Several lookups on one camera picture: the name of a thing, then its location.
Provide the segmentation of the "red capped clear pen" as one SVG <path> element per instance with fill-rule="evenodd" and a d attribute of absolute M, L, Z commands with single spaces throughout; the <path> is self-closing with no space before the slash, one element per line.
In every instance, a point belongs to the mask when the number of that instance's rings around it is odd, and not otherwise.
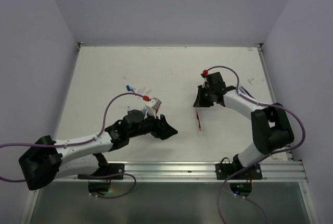
<path fill-rule="evenodd" d="M 198 112 L 198 109 L 197 109 L 197 108 L 195 108 L 195 112 L 196 112 L 196 118 L 197 118 L 197 121 L 198 121 L 198 130 L 201 131 L 201 130 L 202 130 L 202 127 L 201 127 L 201 122 L 200 122 L 199 112 Z"/>

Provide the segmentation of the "blue patterned pen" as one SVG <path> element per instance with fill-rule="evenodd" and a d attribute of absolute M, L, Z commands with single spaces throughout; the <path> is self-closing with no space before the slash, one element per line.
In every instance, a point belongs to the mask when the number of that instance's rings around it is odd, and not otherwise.
<path fill-rule="evenodd" d="M 252 95 L 248 92 L 248 90 L 245 87 L 243 87 L 242 85 L 239 86 L 239 90 L 241 91 L 241 93 L 243 93 L 249 97 L 252 97 Z"/>

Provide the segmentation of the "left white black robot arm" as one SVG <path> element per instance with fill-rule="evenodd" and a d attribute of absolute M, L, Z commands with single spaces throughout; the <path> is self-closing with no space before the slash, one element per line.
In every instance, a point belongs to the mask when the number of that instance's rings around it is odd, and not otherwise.
<path fill-rule="evenodd" d="M 58 141 L 43 136 L 19 158 L 19 165 L 29 190 L 41 189 L 55 179 L 68 176 L 100 179 L 117 173 L 104 153 L 127 146 L 137 136 L 151 134 L 166 140 L 177 133 L 164 115 L 144 117 L 141 111 L 131 110 L 102 133 Z"/>

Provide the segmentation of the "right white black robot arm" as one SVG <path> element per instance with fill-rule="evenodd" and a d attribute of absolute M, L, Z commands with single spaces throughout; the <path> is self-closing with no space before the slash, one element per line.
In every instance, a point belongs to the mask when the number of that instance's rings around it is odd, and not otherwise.
<path fill-rule="evenodd" d="M 244 178 L 250 173 L 250 164 L 294 141 L 294 134 L 286 115 L 278 104 L 260 106 L 250 102 L 235 86 L 227 86 L 219 72 L 201 74 L 204 83 L 198 86 L 194 108 L 208 108 L 215 104 L 235 110 L 251 121 L 252 143 L 233 161 L 222 165 L 224 174 Z"/>

